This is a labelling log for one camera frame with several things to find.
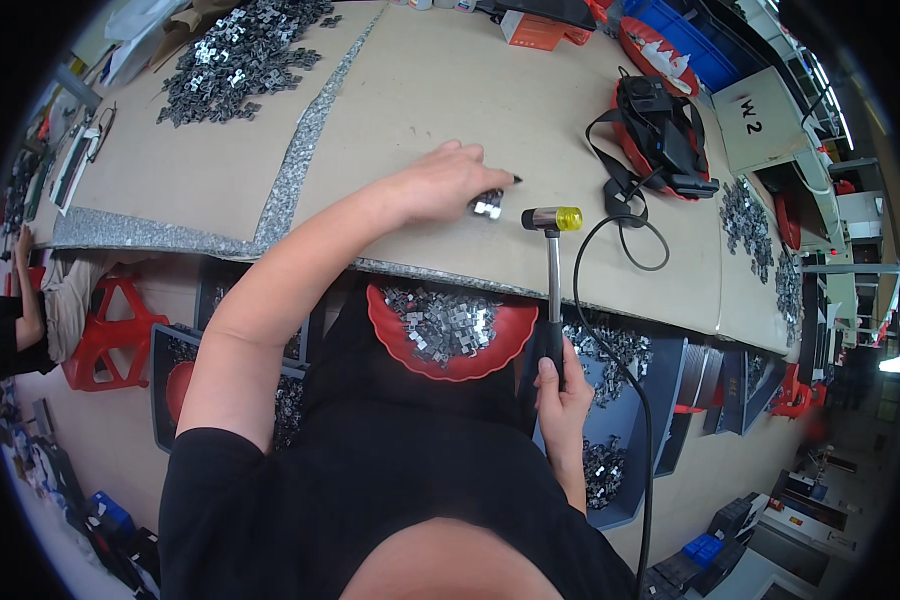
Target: khaki pants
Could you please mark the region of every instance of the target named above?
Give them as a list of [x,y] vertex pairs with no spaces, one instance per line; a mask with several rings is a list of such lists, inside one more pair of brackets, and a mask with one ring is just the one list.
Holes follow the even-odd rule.
[[41,284],[47,312],[47,354],[54,363],[70,358],[84,336],[90,296],[97,282],[118,262],[132,264],[156,255],[152,252],[99,252],[73,260],[69,270],[54,259]]

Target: cardboard box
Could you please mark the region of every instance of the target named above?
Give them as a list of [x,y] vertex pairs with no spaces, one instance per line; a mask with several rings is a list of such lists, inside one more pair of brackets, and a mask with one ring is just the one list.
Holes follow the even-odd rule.
[[518,10],[507,10],[500,21],[500,29],[509,45],[547,52],[557,47],[557,43],[564,38],[567,27],[564,23]]

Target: red stool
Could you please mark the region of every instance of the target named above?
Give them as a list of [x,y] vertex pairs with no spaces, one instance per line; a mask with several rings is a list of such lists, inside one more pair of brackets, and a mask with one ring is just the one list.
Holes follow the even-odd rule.
[[783,393],[769,414],[796,419],[813,406],[823,406],[827,401],[827,386],[816,382],[812,387],[797,380],[800,367],[788,365],[783,377]]
[[[102,392],[104,390],[117,390],[140,386],[146,388],[149,381],[141,381],[147,356],[150,354],[151,329],[155,323],[169,325],[170,321],[164,315],[155,315],[147,310],[140,294],[133,287],[133,282],[139,279],[139,275],[129,277],[108,277],[96,283],[97,290],[105,290],[103,302],[99,310],[87,314],[86,326],[83,329],[83,337],[76,345],[73,355],[62,364],[63,375],[67,378],[72,390],[84,392]],[[107,309],[113,292],[117,287],[123,290],[126,301],[133,311],[133,318],[124,320],[107,320]],[[132,346],[134,348],[133,362],[126,378],[120,376],[120,371],[110,358],[110,349]],[[94,378],[94,365],[102,360],[106,369],[110,372],[112,381],[98,382]]]

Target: fluorescent light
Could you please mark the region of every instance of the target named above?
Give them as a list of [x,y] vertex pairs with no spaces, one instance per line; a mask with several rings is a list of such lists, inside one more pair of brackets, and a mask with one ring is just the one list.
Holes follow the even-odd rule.
[[850,150],[853,150],[853,138],[851,137],[851,130],[847,128],[847,119],[844,118],[844,114],[840,113],[840,125],[843,126],[843,133],[846,135],[846,143],[849,145]]
[[830,88],[830,91],[833,92],[833,96],[831,97],[831,100],[833,100],[833,106],[837,107],[837,111],[842,112],[843,109],[840,108],[840,101],[837,100],[837,92],[833,91],[832,87]]
[[817,60],[817,57],[814,56],[813,60],[816,61],[816,68],[819,70],[819,74],[823,77],[823,82],[825,84],[830,83],[830,79],[827,77],[827,72],[824,70],[824,66],[820,64],[820,61]]
[[818,68],[818,67],[815,65],[815,66],[813,67],[813,72],[816,73],[816,78],[819,79],[819,84],[820,84],[822,87],[826,88],[828,82],[827,82],[827,80],[824,78],[824,74],[820,72],[820,68]]
[[881,360],[880,371],[885,373],[900,373],[900,356]]

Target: workbench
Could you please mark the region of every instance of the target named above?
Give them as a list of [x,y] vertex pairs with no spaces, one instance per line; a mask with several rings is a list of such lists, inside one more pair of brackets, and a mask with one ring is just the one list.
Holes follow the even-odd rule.
[[[175,59],[105,91],[102,106],[118,103],[113,129],[66,216],[41,200],[36,241],[253,260],[339,198],[457,138],[479,142],[487,165],[524,179],[506,191],[501,218],[412,225],[368,247],[353,266],[544,298],[546,244],[521,228],[520,213],[576,206],[584,231],[565,233],[561,244],[562,289],[571,299],[574,259],[587,230],[605,216],[608,178],[584,129],[610,106],[618,66],[639,73],[619,43],[595,31],[583,46],[563,41],[543,52],[507,45],[479,12],[382,1],[339,3],[336,11],[343,19],[335,30],[312,27],[299,42],[324,59],[303,73],[298,90],[253,98],[264,106],[252,122],[156,125],[166,103],[162,81],[173,75]],[[711,177],[730,182],[716,116],[706,101],[694,102]],[[610,126],[595,126],[593,139],[628,163]],[[691,202],[644,189],[649,221],[670,245],[669,264],[638,270],[611,223],[583,258],[580,299],[786,354],[774,275],[762,284],[742,247],[730,255],[719,216],[723,193]],[[780,235],[772,213],[768,220],[777,257]],[[650,232],[624,235],[638,260],[660,262]]]

